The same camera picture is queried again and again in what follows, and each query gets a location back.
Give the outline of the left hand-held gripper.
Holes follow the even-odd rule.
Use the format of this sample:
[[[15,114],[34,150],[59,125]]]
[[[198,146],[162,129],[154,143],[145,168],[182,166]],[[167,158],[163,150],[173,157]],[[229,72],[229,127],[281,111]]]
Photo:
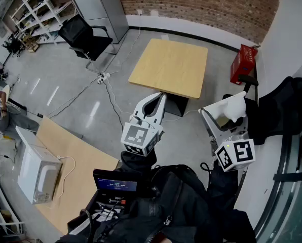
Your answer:
[[[121,136],[121,143],[127,152],[147,157],[154,149],[163,134],[163,127],[160,124],[166,100],[167,95],[158,92],[138,102],[134,115],[125,123]]]

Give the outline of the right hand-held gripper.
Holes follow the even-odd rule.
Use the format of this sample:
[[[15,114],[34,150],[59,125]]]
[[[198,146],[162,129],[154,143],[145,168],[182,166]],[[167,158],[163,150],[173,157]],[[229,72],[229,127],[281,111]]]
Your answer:
[[[224,130],[223,105],[219,102],[199,109],[205,128],[212,137],[221,137]],[[229,130],[236,133],[225,138],[214,154],[224,172],[243,169],[256,160],[254,141],[249,138],[248,117],[240,117],[235,122],[229,120]]]

